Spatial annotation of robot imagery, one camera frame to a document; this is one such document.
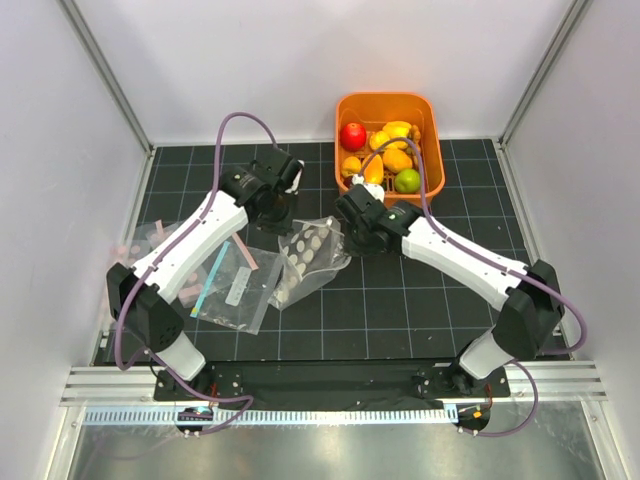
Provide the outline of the white dotted zip bag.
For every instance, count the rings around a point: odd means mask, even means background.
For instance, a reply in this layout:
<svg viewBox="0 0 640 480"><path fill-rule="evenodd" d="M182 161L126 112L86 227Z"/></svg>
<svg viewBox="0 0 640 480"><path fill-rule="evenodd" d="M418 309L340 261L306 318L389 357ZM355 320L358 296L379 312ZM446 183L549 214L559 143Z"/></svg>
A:
<svg viewBox="0 0 640 480"><path fill-rule="evenodd" d="M291 233L280 237L278 246L283 270L269 304L280 311L324 287L351 262L334 216L294 220Z"/></svg>

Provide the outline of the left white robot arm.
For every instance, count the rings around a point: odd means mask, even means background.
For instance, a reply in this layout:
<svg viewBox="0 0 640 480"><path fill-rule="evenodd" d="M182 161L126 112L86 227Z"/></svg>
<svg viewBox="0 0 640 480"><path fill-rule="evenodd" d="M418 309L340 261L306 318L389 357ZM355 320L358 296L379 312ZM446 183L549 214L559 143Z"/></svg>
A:
<svg viewBox="0 0 640 480"><path fill-rule="evenodd" d="M114 359L122 336L130 332L143 351L178 377L176 386L190 400L208 395L212 386L206 360L184 332L173 304L187 278L233 234L249 224L284 236L292 225L305 163L280 148L248 166L216 169L216 184L203 202L169 237L131 266L114 264L107 272L109 309L116 322Z"/></svg>

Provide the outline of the yellow mango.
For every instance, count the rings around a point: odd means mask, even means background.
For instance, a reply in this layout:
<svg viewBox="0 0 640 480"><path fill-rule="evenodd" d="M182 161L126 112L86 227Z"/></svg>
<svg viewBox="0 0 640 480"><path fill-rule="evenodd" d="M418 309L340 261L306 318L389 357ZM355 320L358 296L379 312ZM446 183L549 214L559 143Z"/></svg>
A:
<svg viewBox="0 0 640 480"><path fill-rule="evenodd" d="M366 183L381 185L384 180L384 164L380 154L371 158L364 169L364 181Z"/></svg>

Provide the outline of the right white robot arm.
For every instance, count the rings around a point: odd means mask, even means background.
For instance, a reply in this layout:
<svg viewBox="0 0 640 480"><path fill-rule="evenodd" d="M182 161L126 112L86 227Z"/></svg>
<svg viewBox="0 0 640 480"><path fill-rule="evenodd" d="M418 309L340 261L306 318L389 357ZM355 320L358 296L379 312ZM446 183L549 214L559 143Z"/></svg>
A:
<svg viewBox="0 0 640 480"><path fill-rule="evenodd" d="M456 356L453 389L475 395L512 360L537 356L565 313L554 268L528 266L493 253L444 227L428 210L400 201L386 207L363 184L335 202L344 218L345 248L355 256L397 253L433 267L482 297L498 318Z"/></svg>

